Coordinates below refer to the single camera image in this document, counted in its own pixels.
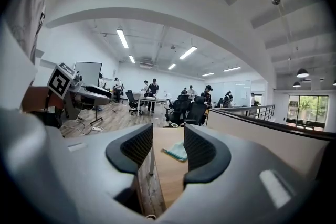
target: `person in black shirt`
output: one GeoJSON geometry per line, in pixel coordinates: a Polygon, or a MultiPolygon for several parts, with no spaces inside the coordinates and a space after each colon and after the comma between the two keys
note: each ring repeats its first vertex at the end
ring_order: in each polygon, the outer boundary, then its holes
{"type": "MultiPolygon", "coordinates": [[[[149,86],[148,86],[148,96],[149,97],[156,97],[158,96],[159,92],[159,85],[156,83],[156,79],[153,79],[153,83],[151,83],[149,86]]],[[[149,102],[148,103],[148,110],[147,112],[150,111],[152,107],[152,113],[154,113],[154,108],[155,108],[155,103],[154,102],[149,102]]]]}
{"type": "MultiPolygon", "coordinates": [[[[213,89],[211,88],[210,85],[207,85],[205,87],[205,91],[201,93],[201,96],[204,96],[205,97],[205,102],[204,104],[207,105],[208,109],[211,108],[211,94],[210,94],[210,91],[212,91],[213,89]]],[[[206,119],[206,116],[203,115],[202,116],[202,119],[201,119],[201,124],[204,124],[205,123],[205,119],[206,119]]]]}

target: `desk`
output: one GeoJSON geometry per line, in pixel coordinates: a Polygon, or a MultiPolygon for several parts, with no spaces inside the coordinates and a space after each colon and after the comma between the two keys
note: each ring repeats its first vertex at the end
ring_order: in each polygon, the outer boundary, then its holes
{"type": "Polygon", "coordinates": [[[183,192],[183,176],[188,173],[188,162],[181,163],[161,152],[161,149],[171,148],[183,138],[184,128],[154,128],[151,162],[154,164],[155,155],[156,169],[166,208],[171,206],[183,192]]]}
{"type": "Polygon", "coordinates": [[[147,99],[147,97],[139,97],[138,99],[138,112],[137,116],[139,116],[139,111],[140,111],[140,102],[154,102],[154,103],[167,103],[168,101],[166,99],[147,99]]]}

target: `window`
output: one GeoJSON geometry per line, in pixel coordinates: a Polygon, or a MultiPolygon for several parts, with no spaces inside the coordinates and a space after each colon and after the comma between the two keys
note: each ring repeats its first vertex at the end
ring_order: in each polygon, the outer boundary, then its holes
{"type": "Polygon", "coordinates": [[[327,110],[328,96],[290,95],[286,125],[323,131],[327,110]]]}

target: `white table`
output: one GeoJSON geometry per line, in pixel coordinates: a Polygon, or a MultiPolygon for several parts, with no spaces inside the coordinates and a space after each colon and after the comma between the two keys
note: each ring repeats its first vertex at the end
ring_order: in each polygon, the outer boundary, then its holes
{"type": "Polygon", "coordinates": [[[166,104],[168,102],[166,99],[147,99],[147,97],[139,97],[139,99],[138,99],[138,112],[137,112],[137,116],[139,116],[140,102],[141,101],[152,102],[152,103],[166,103],[166,104]]]}

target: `black and white marker cube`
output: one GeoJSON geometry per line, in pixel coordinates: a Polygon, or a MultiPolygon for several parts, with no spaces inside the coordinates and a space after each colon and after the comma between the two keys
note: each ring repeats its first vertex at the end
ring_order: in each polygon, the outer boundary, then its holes
{"type": "Polygon", "coordinates": [[[64,99],[75,76],[76,72],[62,62],[55,66],[49,79],[48,87],[54,94],[64,99]]]}

